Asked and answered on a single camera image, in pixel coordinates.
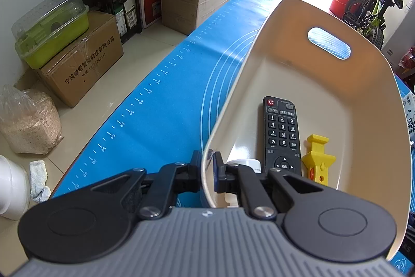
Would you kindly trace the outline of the black tv remote control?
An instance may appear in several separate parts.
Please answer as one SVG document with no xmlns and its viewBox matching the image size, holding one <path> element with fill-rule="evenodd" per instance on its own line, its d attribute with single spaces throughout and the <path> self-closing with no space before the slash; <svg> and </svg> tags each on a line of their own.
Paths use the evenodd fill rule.
<svg viewBox="0 0 415 277">
<path fill-rule="evenodd" d="M 301 175 L 300 136 L 295 106 L 273 96 L 263 98 L 264 157 L 262 171 L 280 168 Z"/>
</svg>

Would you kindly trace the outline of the yellow plastic toy tool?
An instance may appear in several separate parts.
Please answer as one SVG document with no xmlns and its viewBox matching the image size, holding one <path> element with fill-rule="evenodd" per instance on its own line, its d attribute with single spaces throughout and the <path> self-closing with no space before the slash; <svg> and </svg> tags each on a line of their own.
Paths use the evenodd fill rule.
<svg viewBox="0 0 415 277">
<path fill-rule="evenodd" d="M 307 137 L 307 153 L 302 157 L 302 163 L 307 169 L 307 178 L 313 182 L 328 186 L 328 169 L 336 161 L 334 155 L 325 153 L 325 145 L 329 139 L 318 134 Z"/>
</svg>

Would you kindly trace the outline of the beige plastic storage bin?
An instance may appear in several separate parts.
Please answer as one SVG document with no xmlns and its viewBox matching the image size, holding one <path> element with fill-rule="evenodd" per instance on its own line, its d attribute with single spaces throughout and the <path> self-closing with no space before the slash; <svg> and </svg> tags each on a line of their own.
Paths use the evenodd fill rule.
<svg viewBox="0 0 415 277">
<path fill-rule="evenodd" d="M 328 185 L 369 200 L 392 214 L 402 244 L 412 188 L 411 146 L 401 94 L 383 54 L 332 15 L 300 0 L 282 0 L 245 58 L 205 147 L 202 186 L 207 204 L 235 200 L 213 185 L 211 155 L 262 158 L 262 100 L 291 101 L 300 150 L 311 134 L 328 138 L 336 157 Z"/>
</svg>

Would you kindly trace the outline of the blue silicone baking mat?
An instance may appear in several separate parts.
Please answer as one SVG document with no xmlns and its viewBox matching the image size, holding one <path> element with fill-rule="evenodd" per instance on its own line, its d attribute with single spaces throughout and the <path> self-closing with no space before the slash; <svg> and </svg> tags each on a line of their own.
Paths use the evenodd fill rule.
<svg viewBox="0 0 415 277">
<path fill-rule="evenodd" d="M 57 189 L 74 195 L 106 177 L 187 161 L 205 147 L 242 64 L 281 1 L 231 0 L 183 40 L 92 137 Z M 318 261 L 276 225 L 183 193 L 172 214 L 138 227 L 104 259 L 62 266 L 64 276 L 398 276 L 387 259 Z"/>
</svg>

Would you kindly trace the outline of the white crumpled cloth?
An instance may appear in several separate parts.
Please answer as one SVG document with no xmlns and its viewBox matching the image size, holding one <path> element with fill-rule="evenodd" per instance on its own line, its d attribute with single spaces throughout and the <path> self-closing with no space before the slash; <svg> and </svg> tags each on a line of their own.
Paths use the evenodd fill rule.
<svg viewBox="0 0 415 277">
<path fill-rule="evenodd" d="M 51 189 L 46 185 L 48 174 L 45 161 L 36 160 L 30 163 L 30 198 L 36 203 L 47 201 L 51 196 Z"/>
</svg>

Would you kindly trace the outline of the cardboard box under green container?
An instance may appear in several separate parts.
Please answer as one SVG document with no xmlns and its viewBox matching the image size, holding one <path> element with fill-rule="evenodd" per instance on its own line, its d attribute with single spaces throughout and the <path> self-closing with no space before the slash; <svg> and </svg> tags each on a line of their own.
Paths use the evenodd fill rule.
<svg viewBox="0 0 415 277">
<path fill-rule="evenodd" d="M 68 107 L 75 107 L 92 86 L 123 56 L 114 15 L 88 13 L 89 29 L 37 71 Z"/>
</svg>

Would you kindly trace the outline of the bag of wood pellets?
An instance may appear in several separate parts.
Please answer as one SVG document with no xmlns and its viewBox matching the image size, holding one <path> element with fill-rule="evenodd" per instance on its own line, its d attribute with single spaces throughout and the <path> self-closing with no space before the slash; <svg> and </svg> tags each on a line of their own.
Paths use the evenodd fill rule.
<svg viewBox="0 0 415 277">
<path fill-rule="evenodd" d="M 46 155 L 63 139 L 52 98 L 37 89 L 1 89 L 1 134 L 18 154 Z"/>
</svg>

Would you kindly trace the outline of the white plastic jug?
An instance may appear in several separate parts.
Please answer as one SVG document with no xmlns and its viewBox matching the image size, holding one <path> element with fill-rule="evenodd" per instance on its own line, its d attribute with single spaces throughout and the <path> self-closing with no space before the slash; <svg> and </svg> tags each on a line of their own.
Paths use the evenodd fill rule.
<svg viewBox="0 0 415 277">
<path fill-rule="evenodd" d="M 30 203 L 30 182 L 23 167 L 0 156 L 0 215 L 19 220 Z"/>
</svg>

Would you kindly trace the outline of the tissue box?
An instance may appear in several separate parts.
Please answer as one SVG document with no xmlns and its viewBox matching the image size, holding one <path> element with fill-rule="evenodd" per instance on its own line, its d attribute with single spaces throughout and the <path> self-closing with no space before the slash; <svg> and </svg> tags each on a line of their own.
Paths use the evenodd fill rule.
<svg viewBox="0 0 415 277">
<path fill-rule="evenodd" d="M 403 99 L 402 104 L 406 115 L 406 122 L 409 131 L 411 147 L 414 148 L 415 142 L 415 95 L 410 91 Z"/>
</svg>

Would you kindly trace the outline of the green lidded plastic container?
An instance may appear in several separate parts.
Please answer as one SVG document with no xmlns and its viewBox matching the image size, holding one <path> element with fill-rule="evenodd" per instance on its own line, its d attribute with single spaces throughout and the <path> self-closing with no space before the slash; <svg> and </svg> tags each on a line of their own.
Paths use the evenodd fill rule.
<svg viewBox="0 0 415 277">
<path fill-rule="evenodd" d="M 15 49 L 37 70 L 89 29 L 89 7 L 82 0 L 45 0 L 12 26 Z"/>
</svg>

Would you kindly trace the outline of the white freezer cabinet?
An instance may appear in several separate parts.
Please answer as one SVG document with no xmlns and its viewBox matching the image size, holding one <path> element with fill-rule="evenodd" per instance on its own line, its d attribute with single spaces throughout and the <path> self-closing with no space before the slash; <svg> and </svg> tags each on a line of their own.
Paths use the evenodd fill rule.
<svg viewBox="0 0 415 277">
<path fill-rule="evenodd" d="M 405 73 L 399 61 L 414 45 L 414 0 L 403 0 L 403 8 L 387 9 L 385 13 L 382 54 L 398 75 Z"/>
</svg>

